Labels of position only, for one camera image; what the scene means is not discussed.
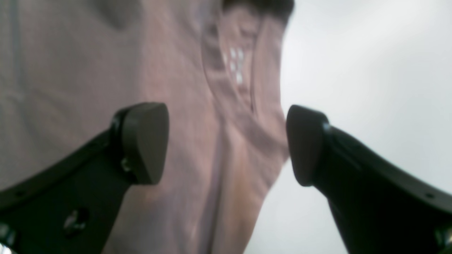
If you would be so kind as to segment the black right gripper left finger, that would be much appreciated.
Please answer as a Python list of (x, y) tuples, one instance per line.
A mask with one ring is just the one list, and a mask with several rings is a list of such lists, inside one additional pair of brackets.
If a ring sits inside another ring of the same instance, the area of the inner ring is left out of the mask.
[(132, 185), (157, 185), (164, 103), (118, 111), (111, 127), (52, 167), (1, 191), (2, 254), (100, 254)]

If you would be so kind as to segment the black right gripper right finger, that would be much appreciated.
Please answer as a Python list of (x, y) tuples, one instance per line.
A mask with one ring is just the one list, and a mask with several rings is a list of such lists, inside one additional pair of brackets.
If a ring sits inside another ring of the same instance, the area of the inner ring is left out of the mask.
[(327, 199), (349, 254), (450, 254), (451, 195), (383, 159), (320, 111), (292, 105), (297, 182)]

